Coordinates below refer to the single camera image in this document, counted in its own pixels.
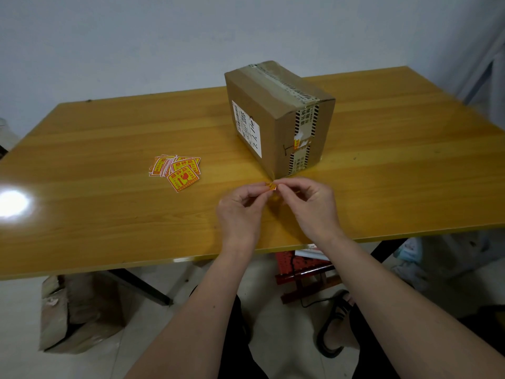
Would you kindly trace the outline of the person's left hand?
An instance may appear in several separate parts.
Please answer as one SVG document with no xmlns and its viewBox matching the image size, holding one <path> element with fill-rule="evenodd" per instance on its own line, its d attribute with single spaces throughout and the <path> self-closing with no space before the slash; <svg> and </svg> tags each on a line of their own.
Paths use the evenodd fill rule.
<svg viewBox="0 0 505 379">
<path fill-rule="evenodd" d="M 269 189 L 265 182 L 242 185 L 220 199 L 217 216 L 222 232 L 222 252 L 251 257 L 261 232 L 262 211 L 251 211 L 248 198 Z"/>
</svg>

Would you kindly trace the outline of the person's right hand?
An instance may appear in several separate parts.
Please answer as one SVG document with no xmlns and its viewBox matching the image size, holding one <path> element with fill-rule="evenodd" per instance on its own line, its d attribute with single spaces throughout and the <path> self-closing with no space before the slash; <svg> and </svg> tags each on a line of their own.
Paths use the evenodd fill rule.
<svg viewBox="0 0 505 379">
<path fill-rule="evenodd" d="M 277 185 L 300 189 L 302 204 L 290 207 L 301 230 L 320 249 L 345 237 L 340 226 L 333 190 L 326 184 L 304 177 L 274 180 Z"/>
</svg>

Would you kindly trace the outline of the person's right forearm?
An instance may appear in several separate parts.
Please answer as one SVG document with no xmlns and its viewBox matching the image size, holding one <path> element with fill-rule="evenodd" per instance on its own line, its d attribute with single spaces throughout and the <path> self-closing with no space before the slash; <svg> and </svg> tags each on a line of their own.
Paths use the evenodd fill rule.
<svg viewBox="0 0 505 379">
<path fill-rule="evenodd" d="M 402 379 L 505 379 L 505 357 L 337 230 L 313 238 Z"/>
</svg>

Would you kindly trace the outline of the person's left forearm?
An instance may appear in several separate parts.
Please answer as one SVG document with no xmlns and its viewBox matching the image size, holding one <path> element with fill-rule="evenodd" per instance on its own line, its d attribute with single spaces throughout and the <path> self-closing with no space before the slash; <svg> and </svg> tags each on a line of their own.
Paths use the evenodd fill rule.
<svg viewBox="0 0 505 379">
<path fill-rule="evenodd" d="M 124 379 L 217 379 L 233 304 L 254 249 L 226 245 Z"/>
</svg>

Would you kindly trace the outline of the white papers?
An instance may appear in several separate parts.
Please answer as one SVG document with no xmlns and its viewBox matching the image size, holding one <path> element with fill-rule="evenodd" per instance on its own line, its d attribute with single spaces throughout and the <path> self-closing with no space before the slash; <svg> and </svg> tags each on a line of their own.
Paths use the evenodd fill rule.
<svg viewBox="0 0 505 379">
<path fill-rule="evenodd" d="M 315 244 L 309 245 L 308 248 L 296 249 L 294 254 L 295 256 L 307 259 L 329 261 L 329 258 L 319 248 L 317 248 Z"/>
</svg>

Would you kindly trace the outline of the taped brown cardboard box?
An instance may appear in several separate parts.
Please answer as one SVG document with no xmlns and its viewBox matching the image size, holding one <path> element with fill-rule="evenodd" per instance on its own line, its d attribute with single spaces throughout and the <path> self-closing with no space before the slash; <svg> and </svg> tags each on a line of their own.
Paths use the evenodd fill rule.
<svg viewBox="0 0 505 379">
<path fill-rule="evenodd" d="M 318 164 L 336 99 L 275 61 L 224 74 L 236 133 L 269 178 Z"/>
</svg>

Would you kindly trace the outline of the red plastic stool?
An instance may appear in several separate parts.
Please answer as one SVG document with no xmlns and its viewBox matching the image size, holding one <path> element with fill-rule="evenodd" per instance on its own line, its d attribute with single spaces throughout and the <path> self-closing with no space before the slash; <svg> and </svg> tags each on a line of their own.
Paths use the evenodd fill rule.
<svg viewBox="0 0 505 379">
<path fill-rule="evenodd" d="M 275 259 L 279 271 L 275 276 L 276 284 L 295 285 L 293 291 L 281 295 L 284 305 L 342 284 L 341 277 L 329 261 L 297 256 L 295 251 L 275 253 Z"/>
</svg>

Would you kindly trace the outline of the pile of red yellow labels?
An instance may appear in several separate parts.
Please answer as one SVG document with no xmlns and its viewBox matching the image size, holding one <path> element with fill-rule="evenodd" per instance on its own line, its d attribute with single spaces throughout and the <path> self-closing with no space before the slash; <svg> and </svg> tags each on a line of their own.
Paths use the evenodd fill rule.
<svg viewBox="0 0 505 379">
<path fill-rule="evenodd" d="M 199 157 L 161 154 L 155 157 L 153 165 L 149 168 L 148 175 L 167 179 L 173 189 L 180 192 L 199 181 L 201 175 L 200 160 Z"/>
</svg>

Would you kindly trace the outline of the black metal table leg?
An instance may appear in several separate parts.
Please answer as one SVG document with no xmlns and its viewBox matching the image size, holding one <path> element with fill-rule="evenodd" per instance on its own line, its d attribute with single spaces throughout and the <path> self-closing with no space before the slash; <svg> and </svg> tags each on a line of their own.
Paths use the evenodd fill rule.
<svg viewBox="0 0 505 379">
<path fill-rule="evenodd" d="M 371 256 L 379 263 L 385 262 L 394 252 L 400 248 L 408 238 L 398 238 L 380 242 L 371 252 Z"/>
<path fill-rule="evenodd" d="M 173 304 L 173 300 L 170 297 L 125 268 L 109 269 L 100 273 L 156 304 L 161 306 L 171 306 Z"/>
</svg>

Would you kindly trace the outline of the black sandal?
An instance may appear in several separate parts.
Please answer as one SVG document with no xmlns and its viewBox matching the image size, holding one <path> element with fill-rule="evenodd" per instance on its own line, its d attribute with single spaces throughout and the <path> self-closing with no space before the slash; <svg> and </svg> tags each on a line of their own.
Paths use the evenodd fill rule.
<svg viewBox="0 0 505 379">
<path fill-rule="evenodd" d="M 332 298 L 327 320 L 317 333 L 315 345 L 326 358 L 337 357 L 344 348 L 359 349 L 350 327 L 350 311 L 354 300 L 347 290 L 338 291 Z"/>
</svg>

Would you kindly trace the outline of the black shorts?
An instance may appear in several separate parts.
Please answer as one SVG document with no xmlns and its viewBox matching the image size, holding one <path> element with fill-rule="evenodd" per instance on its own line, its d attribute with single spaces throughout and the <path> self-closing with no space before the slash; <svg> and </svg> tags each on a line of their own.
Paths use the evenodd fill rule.
<svg viewBox="0 0 505 379">
<path fill-rule="evenodd" d="M 322 301 L 333 301 L 331 298 Z M 459 322 L 505 357 L 505 305 L 483 306 Z M 352 379 L 400 379 L 357 305 L 350 327 L 360 352 Z M 226 330 L 218 379 L 269 379 L 249 350 L 251 330 L 236 296 Z"/>
</svg>

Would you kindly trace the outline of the translucent plastic bags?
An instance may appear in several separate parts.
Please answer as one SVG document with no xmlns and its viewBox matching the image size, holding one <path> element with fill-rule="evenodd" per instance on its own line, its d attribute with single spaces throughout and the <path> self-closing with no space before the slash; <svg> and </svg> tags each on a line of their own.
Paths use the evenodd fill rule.
<svg viewBox="0 0 505 379">
<path fill-rule="evenodd" d="M 407 245 L 416 261 L 397 252 L 386 266 L 452 316 L 505 305 L 505 229 L 424 236 Z"/>
</svg>

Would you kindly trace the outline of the open worn cardboard box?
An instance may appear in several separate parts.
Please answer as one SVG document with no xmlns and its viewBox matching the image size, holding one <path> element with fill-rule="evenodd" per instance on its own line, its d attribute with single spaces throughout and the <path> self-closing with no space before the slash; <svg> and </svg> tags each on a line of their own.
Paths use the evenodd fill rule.
<svg viewBox="0 0 505 379">
<path fill-rule="evenodd" d="M 118 283 L 108 276 L 53 275 L 42 283 L 40 351 L 80 354 L 125 325 Z"/>
</svg>

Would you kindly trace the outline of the grey curtain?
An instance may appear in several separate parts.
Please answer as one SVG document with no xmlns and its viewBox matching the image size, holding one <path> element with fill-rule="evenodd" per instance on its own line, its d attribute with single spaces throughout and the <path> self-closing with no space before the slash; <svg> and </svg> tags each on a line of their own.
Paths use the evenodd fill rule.
<svg viewBox="0 0 505 379">
<path fill-rule="evenodd" d="M 505 132 L 505 26 L 466 77 L 456 98 Z"/>
</svg>

